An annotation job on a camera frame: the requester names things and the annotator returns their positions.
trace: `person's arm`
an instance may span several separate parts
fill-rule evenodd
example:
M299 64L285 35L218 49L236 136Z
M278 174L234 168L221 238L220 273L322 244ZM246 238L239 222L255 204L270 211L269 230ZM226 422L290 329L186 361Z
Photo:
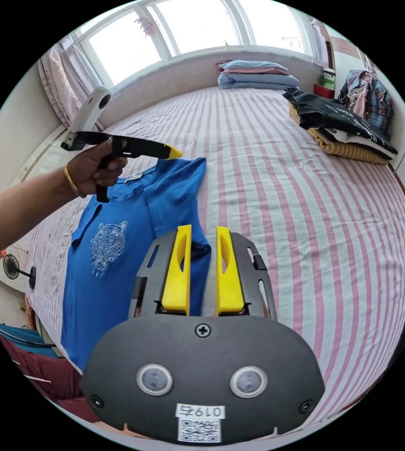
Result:
M76 155L67 170L78 193L85 197L96 192L96 184L111 186L126 165L125 158L98 171L101 159L110 154L106 141ZM43 219L77 197L63 168L21 182L0 194L0 251L26 235Z
M4 191L0 194L0 251L76 197L63 168Z

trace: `window frame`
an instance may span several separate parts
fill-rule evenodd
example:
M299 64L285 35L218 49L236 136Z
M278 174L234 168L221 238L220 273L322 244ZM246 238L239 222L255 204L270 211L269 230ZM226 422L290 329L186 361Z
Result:
M86 56L88 63L93 68L94 72L99 77L100 81L104 84L104 86L111 90L111 91L119 91L124 86L130 84L135 79L142 77L143 75L146 75L149 72L155 71L158 68L160 68L163 65L169 64L171 62L179 62L183 61L189 58L193 58L195 56L201 56L206 54L212 54L212 53L224 53L225 49L224 47L211 47L207 49L201 49L201 50L195 50L193 52L187 52L187 53L180 53L179 47L176 43L176 40L173 37L173 33L161 14L159 8L157 8L156 4L160 3L161 1L165 0L138 0L133 3L128 3L126 6L122 9L119 9L115 11L113 14L103 18L100 22L96 23L93 27L85 31L84 33L81 33L79 28L76 29L71 33L71 37L73 40L73 45L79 47L79 49L82 51L82 53ZM241 6L239 0L219 0L221 1L226 10L228 11L233 26L235 28L235 31L237 33L237 36L239 38L239 41L241 42L240 45L231 46L231 49L233 50L259 50L259 51L265 51L270 53L278 53L282 55L289 55L298 57L300 59L304 59L307 61L313 61L314 57L314 44L313 40L316 39L315 33L313 33L311 26L310 26L310 18L305 17L305 13L302 13L298 10L293 9L292 7L289 7L286 5L290 12L292 13L293 17L295 18L296 24L298 26L298 29L301 33L301 38L303 41L303 48L304 53L296 52L293 50L288 50L284 48L278 48L278 47L266 47L266 46L257 46L256 40L254 37L254 31L251 26L251 23ZM118 83L117 85L114 85L113 82L110 79L109 74L105 70L103 64L101 63L97 53L94 51L92 45L90 44L90 38L97 34L99 31L103 30L107 26L109 26L111 23L114 23L118 19L121 19L123 16L135 12L139 17L144 17L149 20L153 20L153 17L151 13L148 11L148 8L150 7L153 9L154 13L157 15L159 20L161 21L163 25L164 31L167 33L170 43L173 47L173 51L175 52L175 56L172 56L167 44L166 40L161 32L161 30L157 30L157 33L151 37L153 40L154 45L157 48L157 51L160 56L160 61L157 63L154 63L152 65L149 65L145 67L144 69L135 72L131 76L128 76L125 78L122 82Z

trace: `bed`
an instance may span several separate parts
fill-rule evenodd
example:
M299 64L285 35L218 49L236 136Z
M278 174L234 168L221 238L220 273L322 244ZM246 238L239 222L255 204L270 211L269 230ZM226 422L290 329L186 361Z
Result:
M362 395L385 370L405 322L405 196L387 166L324 154L288 113L282 91L205 88L150 107L108 132L169 142L207 158L199 218L251 238L272 281L278 321L319 362L326 392L305 427ZM123 177L155 164L142 157ZM88 200L33 232L30 305L60 346L70 237ZM215 312L212 258L204 315Z

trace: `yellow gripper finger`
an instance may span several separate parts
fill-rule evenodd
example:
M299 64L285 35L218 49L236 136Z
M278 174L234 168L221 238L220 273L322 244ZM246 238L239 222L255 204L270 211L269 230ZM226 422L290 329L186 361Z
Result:
M178 151L175 147L170 146L169 144L165 145L170 148L170 156L167 158L167 160L174 160L175 158L182 157L182 152Z
M191 243L192 226L178 227L162 296L162 307L165 310L185 312L187 316L190 314Z
M244 301L240 278L227 227L217 227L217 316L221 313L240 313Z

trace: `number label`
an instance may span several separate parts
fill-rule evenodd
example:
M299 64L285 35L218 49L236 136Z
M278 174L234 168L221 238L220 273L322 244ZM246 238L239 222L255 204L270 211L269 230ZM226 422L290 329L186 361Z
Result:
M177 404L176 417L187 420L224 420L223 405Z

